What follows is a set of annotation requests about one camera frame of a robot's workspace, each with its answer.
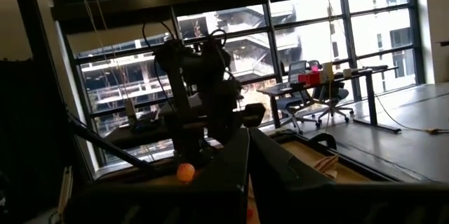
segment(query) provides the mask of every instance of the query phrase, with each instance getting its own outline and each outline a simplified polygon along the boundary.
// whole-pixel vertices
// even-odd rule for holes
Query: wall
[[[439,41],[449,40],[449,1],[418,0],[424,66],[428,83],[449,81],[449,47]]]
[[[60,82],[63,98],[67,108],[76,116],[83,117],[79,109],[79,97],[74,88],[73,75],[68,67],[68,58],[62,53],[58,34],[58,24],[53,22],[50,12],[51,0],[38,0],[48,42],[53,55],[56,73]],[[22,17],[16,0],[0,0],[0,59],[26,60],[32,57]],[[84,154],[91,159],[93,154],[91,145],[80,140]],[[95,162],[88,162],[92,171],[98,168]]]

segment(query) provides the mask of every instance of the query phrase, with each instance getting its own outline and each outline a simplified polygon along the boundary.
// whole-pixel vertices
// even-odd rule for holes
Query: black frame
[[[425,83],[424,67],[423,67],[423,59],[422,59],[422,48],[421,48],[421,41],[420,41],[420,27],[419,27],[419,21],[418,21],[418,16],[417,16],[417,0],[408,0],[408,2],[406,4],[387,6],[384,8],[374,8],[371,10],[359,11],[359,12],[354,12],[354,13],[350,12],[350,10],[349,10],[349,0],[340,0],[340,2],[341,2],[342,14],[332,16],[332,20],[342,20],[343,21],[344,33],[347,38],[346,43],[347,43],[348,58],[346,58],[344,60],[333,61],[334,65],[341,65],[343,63],[349,63],[350,67],[357,67],[357,60],[380,56],[380,55],[384,55],[384,54],[388,54],[388,53],[393,53],[395,51],[412,49],[414,59],[415,59],[416,84],[424,84]],[[113,4],[111,2],[105,2],[105,4],[107,4],[109,7],[113,6]],[[250,30],[244,30],[244,31],[240,31],[240,32],[229,33],[227,36],[228,36],[228,38],[231,38],[231,37],[242,37],[242,36],[247,36],[250,34],[257,34],[257,33],[263,33],[263,32],[267,33],[268,39],[269,39],[270,50],[271,50],[271,54],[272,54],[272,59],[273,59],[274,74],[270,74],[267,76],[258,77],[258,78],[244,81],[242,83],[243,85],[253,84],[256,82],[270,80],[270,79],[275,79],[276,82],[278,82],[278,83],[282,82],[282,77],[285,76],[286,73],[283,72],[283,70],[281,69],[280,63],[279,63],[278,50],[276,47],[276,39],[275,39],[275,35],[274,35],[275,31],[280,30],[280,29],[286,29],[286,28],[291,28],[291,27],[300,27],[300,26],[304,26],[304,25],[310,25],[310,24],[314,24],[314,23],[329,21],[329,17],[325,17],[325,18],[317,18],[317,19],[313,19],[313,20],[302,20],[302,21],[298,21],[298,22],[289,22],[289,23],[285,23],[285,24],[274,25],[274,23],[272,21],[272,15],[271,15],[270,0],[263,0],[263,2],[259,2],[259,4],[261,4],[263,6],[266,26],[255,28],[255,29],[250,29]],[[74,30],[76,29],[76,27],[74,27],[74,26],[75,26],[75,24],[77,24],[76,21],[71,22],[69,17],[72,16],[73,14],[78,14],[78,15],[83,14],[83,13],[81,13],[81,10],[80,10],[81,6],[76,6],[77,7],[76,13],[74,13],[74,12],[70,13],[69,9],[73,9],[74,7],[75,6],[64,6],[64,7],[57,7],[57,8],[53,9],[53,17],[55,19],[59,18],[62,21],[62,24],[61,24],[62,35],[63,35],[63,39],[66,43],[67,48],[69,48],[69,44],[67,42],[67,34],[74,33]],[[173,26],[179,27],[179,23],[176,18],[176,16],[177,16],[176,8],[166,5],[166,3],[163,5],[163,7],[164,7],[163,9],[160,9],[160,8],[158,9],[158,13],[163,16],[169,15],[171,17]],[[380,51],[380,52],[376,52],[376,53],[357,55],[356,51],[355,51],[355,45],[354,45],[354,34],[352,32],[351,18],[356,17],[356,16],[367,15],[367,14],[389,12],[389,11],[395,11],[395,10],[401,10],[401,9],[409,10],[413,44],[409,45],[409,46],[393,48],[393,49]],[[115,8],[114,8],[114,10],[113,9],[110,9],[110,10],[114,13],[116,13],[118,11]],[[180,31],[179,31],[179,28],[177,28],[176,36],[179,36],[179,35],[180,35]],[[187,40],[184,40],[184,44],[185,45],[198,44],[198,43],[201,43],[202,41],[204,41],[205,39],[206,39],[205,37],[201,37],[201,38],[197,38],[197,39],[187,39]],[[120,51],[120,52],[116,53],[116,56],[118,58],[120,58],[120,57],[124,57],[124,56],[128,56],[128,55],[135,55],[138,53],[147,53],[147,52],[153,51],[154,48],[157,48],[157,47],[158,46],[154,46],[152,48],[144,47],[144,48],[137,48],[137,49],[133,49],[133,50],[129,50],[129,51]],[[102,61],[102,60],[105,60],[105,58],[112,59],[112,58],[114,58],[114,55],[112,53],[108,53],[104,56],[97,55],[97,56],[88,57],[88,58],[75,58],[74,56],[70,56],[72,70],[73,70],[73,72],[78,72],[78,77],[75,77],[76,85],[77,85],[80,93],[82,93],[82,95],[85,96],[84,98],[81,99],[82,105],[83,105],[83,110],[84,110],[84,112],[86,112],[86,114],[89,114],[89,118],[92,121],[96,117],[101,117],[101,116],[105,116],[108,114],[114,114],[117,112],[125,111],[124,107],[119,107],[119,108],[114,108],[111,110],[104,110],[104,111],[96,112],[96,113],[91,112],[91,108],[90,108],[91,105],[89,104],[89,101],[87,98],[86,88],[84,88],[84,86],[83,86],[84,79],[81,75],[80,64],[84,64],[84,63],[88,63],[88,62]],[[352,84],[352,89],[353,89],[353,94],[354,94],[354,102],[362,100],[359,80],[354,79],[351,81],[351,84]],[[135,105],[135,107],[141,108],[141,107],[147,107],[150,105],[158,105],[158,104],[164,103],[165,101],[166,101],[165,98],[160,98],[160,99],[156,99],[156,100],[147,101],[145,103],[138,103]],[[100,165],[105,164],[105,158],[104,158],[102,152],[97,151],[96,154],[99,157],[98,158],[99,164]]]

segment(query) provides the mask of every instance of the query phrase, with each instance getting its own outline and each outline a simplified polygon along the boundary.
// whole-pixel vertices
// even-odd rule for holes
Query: floor
[[[423,85],[379,97],[390,116],[400,124],[415,129],[449,129],[449,83]],[[367,117],[366,101],[348,105],[355,117]],[[389,118],[377,100],[380,124],[402,128]],[[344,122],[343,117],[327,117],[317,130],[314,123],[301,124],[307,137],[330,133],[338,150],[373,168],[408,182],[449,182],[449,134],[431,136],[404,129],[395,135],[370,126]]]

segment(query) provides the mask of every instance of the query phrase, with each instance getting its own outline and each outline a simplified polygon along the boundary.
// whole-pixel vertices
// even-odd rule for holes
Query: gray floor
[[[449,83],[425,85],[380,96],[385,110],[397,122],[417,129],[449,129]],[[355,117],[367,117],[366,101],[349,105]],[[398,126],[377,100],[379,123]],[[308,137],[318,133],[332,134],[342,154],[353,157],[373,168],[409,182],[449,182],[449,134],[431,136],[404,129],[402,133],[382,131],[349,122],[342,117],[323,118],[323,127],[316,130],[313,123],[301,125]]]

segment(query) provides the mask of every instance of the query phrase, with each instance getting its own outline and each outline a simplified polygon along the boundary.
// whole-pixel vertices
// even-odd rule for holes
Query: desk leg
[[[373,75],[367,74],[365,76],[366,80],[366,92],[368,94],[368,108],[370,111],[370,120],[366,119],[354,119],[354,122],[369,125],[369,126],[375,126],[380,129],[384,129],[386,131],[391,131],[393,133],[399,133],[401,132],[401,129],[392,127],[392,126],[386,126],[382,124],[378,124],[377,122],[377,112],[376,112],[376,100],[374,95],[374,86],[373,86]]]
[[[276,97],[271,96],[269,98],[269,102],[272,105],[272,114],[273,114],[273,120],[274,120],[274,128],[278,129],[278,128],[281,127],[281,121],[279,120],[278,104],[276,103]]]

